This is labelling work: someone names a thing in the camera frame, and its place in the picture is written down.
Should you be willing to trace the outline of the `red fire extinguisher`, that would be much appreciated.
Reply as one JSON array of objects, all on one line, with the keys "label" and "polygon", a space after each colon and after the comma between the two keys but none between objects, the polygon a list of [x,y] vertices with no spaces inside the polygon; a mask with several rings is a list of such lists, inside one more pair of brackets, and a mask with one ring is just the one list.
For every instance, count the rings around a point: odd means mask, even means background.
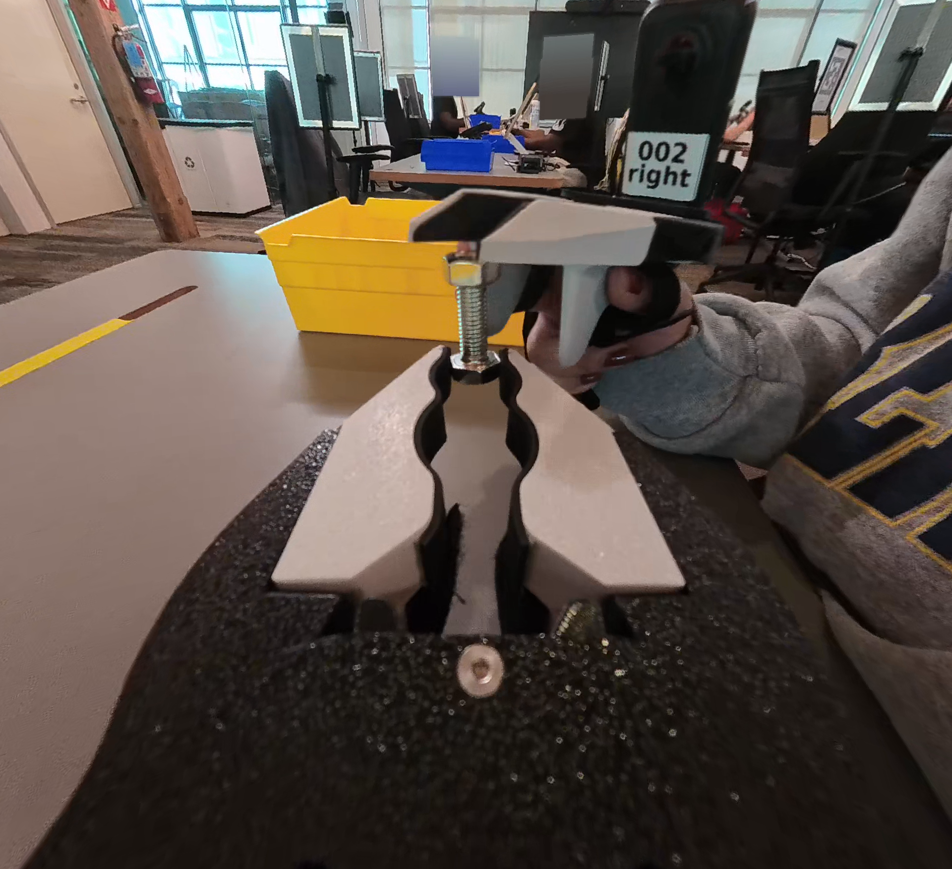
[{"label": "red fire extinguisher", "polygon": [[166,104],[145,49],[134,33],[134,27],[113,24],[112,45],[138,101],[151,106]]}]

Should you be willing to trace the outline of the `small calibration board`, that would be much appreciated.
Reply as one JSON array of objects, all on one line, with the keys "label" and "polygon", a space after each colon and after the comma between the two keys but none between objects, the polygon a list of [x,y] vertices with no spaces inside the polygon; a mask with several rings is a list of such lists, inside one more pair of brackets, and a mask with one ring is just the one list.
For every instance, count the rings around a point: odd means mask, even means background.
[{"label": "small calibration board", "polygon": [[354,50],[356,95],[361,121],[382,123],[385,113],[385,82],[382,57],[378,53]]}]

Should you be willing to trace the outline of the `person's right forearm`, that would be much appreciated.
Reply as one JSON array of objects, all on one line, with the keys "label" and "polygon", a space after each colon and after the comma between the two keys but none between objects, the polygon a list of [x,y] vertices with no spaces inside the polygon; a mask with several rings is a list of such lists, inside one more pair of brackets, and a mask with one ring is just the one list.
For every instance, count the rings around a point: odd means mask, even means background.
[{"label": "person's right forearm", "polygon": [[702,296],[686,339],[604,374],[601,405],[658,449],[768,468],[847,370],[950,271],[950,211],[946,153],[895,232],[820,272],[798,305]]}]

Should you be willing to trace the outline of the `wooden work table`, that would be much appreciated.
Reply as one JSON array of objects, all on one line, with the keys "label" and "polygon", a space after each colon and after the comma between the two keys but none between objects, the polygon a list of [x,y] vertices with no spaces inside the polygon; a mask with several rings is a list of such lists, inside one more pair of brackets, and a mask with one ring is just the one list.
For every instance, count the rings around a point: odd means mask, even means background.
[{"label": "wooden work table", "polygon": [[538,174],[519,173],[506,156],[495,154],[487,173],[468,171],[428,171],[419,154],[381,163],[370,171],[370,180],[378,186],[403,186],[431,199],[441,199],[462,188],[488,188],[498,191],[559,195],[565,189],[587,188],[585,174],[571,167],[556,167]]}]

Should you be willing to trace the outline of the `person's right hand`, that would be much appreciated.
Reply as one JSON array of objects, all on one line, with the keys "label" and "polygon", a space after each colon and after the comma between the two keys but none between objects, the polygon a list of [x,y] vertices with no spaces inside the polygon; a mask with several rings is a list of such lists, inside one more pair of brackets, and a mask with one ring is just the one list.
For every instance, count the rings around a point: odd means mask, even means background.
[{"label": "person's right hand", "polygon": [[[672,324],[611,347],[590,347],[577,363],[561,365],[558,350],[561,330],[561,285],[553,283],[535,306],[535,320],[526,339],[526,357],[568,394],[579,396],[593,390],[610,373],[632,363],[653,357],[688,338],[693,330],[694,299],[682,280],[679,304]],[[634,314],[642,314],[652,300],[653,285],[640,268],[611,268],[606,274],[605,290],[609,304]]]}]

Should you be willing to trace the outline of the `large calibration board on stand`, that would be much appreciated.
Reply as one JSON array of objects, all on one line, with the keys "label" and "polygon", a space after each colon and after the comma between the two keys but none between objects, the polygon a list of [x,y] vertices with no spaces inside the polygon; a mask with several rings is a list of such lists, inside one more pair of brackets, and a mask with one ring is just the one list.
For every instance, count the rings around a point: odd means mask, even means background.
[{"label": "large calibration board on stand", "polygon": [[937,113],[951,84],[951,0],[894,0],[848,113]]},{"label": "large calibration board on stand", "polygon": [[345,196],[355,203],[360,171],[352,156],[335,149],[334,131],[360,125],[353,38],[348,14],[330,9],[322,23],[282,23],[280,30],[290,70],[297,122],[320,132],[327,175],[327,197],[341,196],[337,168],[348,172]]}]

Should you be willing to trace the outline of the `white recycling cabinet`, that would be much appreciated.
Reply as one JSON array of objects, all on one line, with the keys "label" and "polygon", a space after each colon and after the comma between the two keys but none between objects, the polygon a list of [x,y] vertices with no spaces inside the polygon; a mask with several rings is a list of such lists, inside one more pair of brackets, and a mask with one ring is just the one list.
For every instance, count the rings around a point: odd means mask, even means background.
[{"label": "white recycling cabinet", "polygon": [[247,217],[268,210],[252,122],[161,120],[160,126],[193,213]]}]

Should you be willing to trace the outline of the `white door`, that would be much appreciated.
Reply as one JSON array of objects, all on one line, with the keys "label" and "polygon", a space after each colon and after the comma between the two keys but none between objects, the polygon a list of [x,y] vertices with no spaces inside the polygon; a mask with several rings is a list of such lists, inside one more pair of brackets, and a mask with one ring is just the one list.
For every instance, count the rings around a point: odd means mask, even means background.
[{"label": "white door", "polygon": [[142,203],[65,0],[1,0],[1,234]]}]

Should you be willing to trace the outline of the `silver bolt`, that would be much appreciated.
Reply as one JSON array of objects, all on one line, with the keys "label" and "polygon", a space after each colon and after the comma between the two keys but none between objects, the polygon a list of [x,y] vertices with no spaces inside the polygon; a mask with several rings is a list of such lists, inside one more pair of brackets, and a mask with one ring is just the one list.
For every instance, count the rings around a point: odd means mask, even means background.
[{"label": "silver bolt", "polygon": [[473,249],[458,247],[446,255],[446,280],[455,291],[458,315],[459,353],[468,361],[485,357],[488,341],[485,326],[486,273]]}]

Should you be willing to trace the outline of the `yellow plastic bin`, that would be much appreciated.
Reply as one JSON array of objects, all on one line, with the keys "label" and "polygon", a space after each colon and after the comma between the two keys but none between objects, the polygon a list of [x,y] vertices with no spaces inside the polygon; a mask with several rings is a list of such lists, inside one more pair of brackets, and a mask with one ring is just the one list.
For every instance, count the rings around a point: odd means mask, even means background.
[{"label": "yellow plastic bin", "polygon": [[299,331],[458,341],[448,243],[410,241],[429,199],[344,197],[258,232]]}]

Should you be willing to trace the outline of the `yellow tape strip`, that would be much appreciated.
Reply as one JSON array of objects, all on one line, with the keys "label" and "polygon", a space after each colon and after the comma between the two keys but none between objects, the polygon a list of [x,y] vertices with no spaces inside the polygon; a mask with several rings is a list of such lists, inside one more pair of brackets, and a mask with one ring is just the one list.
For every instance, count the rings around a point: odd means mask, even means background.
[{"label": "yellow tape strip", "polygon": [[122,317],[109,319],[24,360],[13,363],[1,370],[1,387],[8,386],[27,375],[63,360],[65,357],[78,352],[99,339],[103,339],[117,332],[130,323],[131,320]]}]

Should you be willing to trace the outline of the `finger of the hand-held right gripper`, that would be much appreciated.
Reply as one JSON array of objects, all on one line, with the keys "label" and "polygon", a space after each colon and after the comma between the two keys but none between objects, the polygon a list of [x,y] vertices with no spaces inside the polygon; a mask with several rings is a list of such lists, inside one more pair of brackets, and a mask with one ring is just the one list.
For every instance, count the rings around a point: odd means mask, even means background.
[{"label": "finger of the hand-held right gripper", "polygon": [[482,243],[545,196],[496,188],[462,188],[411,220],[410,243]]},{"label": "finger of the hand-held right gripper", "polygon": [[638,266],[655,236],[639,210],[534,199],[482,240],[489,262],[541,266]]}]

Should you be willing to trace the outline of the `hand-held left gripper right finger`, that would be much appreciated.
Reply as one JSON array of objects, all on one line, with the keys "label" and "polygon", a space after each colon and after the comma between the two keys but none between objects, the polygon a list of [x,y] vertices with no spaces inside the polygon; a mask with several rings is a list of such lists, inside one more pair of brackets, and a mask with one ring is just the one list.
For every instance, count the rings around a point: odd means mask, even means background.
[{"label": "hand-held left gripper right finger", "polygon": [[684,575],[613,430],[520,354],[503,352],[506,448],[517,460],[495,554],[504,635],[548,633],[566,608],[682,593]]}]

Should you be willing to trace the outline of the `wooden post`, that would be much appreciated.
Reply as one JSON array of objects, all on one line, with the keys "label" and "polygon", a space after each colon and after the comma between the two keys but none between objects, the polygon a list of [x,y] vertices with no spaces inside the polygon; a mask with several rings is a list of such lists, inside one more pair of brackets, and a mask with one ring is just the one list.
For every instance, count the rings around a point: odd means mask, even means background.
[{"label": "wooden post", "polygon": [[123,26],[119,9],[107,13],[97,0],[66,1],[162,240],[175,244],[195,241],[199,230],[159,121],[152,106],[136,98],[113,52],[113,24]]}]

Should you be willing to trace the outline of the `person in grey sweatshirt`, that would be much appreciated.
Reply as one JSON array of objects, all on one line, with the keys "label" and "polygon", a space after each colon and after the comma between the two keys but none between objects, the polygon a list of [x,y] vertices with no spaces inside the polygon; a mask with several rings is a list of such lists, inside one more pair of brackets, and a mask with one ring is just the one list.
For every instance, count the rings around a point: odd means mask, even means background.
[{"label": "person in grey sweatshirt", "polygon": [[951,294],[938,276],[768,476],[827,622],[936,796],[951,799]]}]

